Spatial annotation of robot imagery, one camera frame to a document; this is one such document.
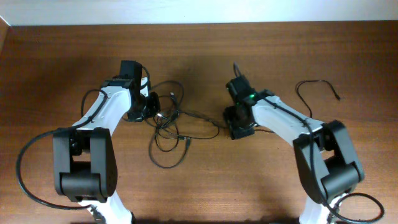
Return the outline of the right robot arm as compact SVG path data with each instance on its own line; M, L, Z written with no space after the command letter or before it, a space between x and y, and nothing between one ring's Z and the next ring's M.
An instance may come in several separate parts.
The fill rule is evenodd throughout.
M364 179L364 169L345 125L325 123L286 105L269 90L256 91L243 75L226 84L234 104L224 120L232 139L267 128L294 149L300 183L307 201L297 223L354 223L338 210L344 199Z

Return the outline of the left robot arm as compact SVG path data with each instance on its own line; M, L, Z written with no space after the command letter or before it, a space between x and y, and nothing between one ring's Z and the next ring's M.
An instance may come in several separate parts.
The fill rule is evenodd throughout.
M55 190L87 209L96 223L134 223L134 214L116 192L118 169L111 136L123 116L142 122L160 110L150 92L147 69L123 60L119 74L107 79L91 108L70 131L53 135Z

